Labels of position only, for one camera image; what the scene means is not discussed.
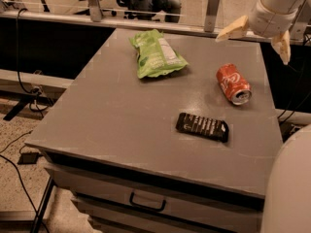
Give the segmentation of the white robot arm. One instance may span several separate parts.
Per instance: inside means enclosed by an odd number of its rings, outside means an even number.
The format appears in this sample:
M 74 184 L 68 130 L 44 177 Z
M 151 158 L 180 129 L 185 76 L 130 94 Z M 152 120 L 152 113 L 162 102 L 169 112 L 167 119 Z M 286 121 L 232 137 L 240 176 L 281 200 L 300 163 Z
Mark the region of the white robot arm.
M 299 7 L 311 0 L 258 0 L 250 13 L 225 27 L 216 40 L 243 38 L 248 30 L 271 40 L 287 64 L 289 29 Z M 281 147 L 269 176 L 260 233 L 311 233 L 311 125 Z

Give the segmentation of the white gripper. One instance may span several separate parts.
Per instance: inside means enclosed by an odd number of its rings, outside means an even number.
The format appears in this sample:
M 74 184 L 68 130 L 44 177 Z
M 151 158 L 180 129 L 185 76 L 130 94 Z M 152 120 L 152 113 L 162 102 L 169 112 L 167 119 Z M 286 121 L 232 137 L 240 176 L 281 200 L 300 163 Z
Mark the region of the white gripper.
M 279 54 L 284 65 L 291 59 L 290 32 L 287 31 L 304 0 L 258 0 L 249 13 L 220 31 L 217 42 L 240 39 L 248 28 L 263 38 L 271 38 L 271 46 Z

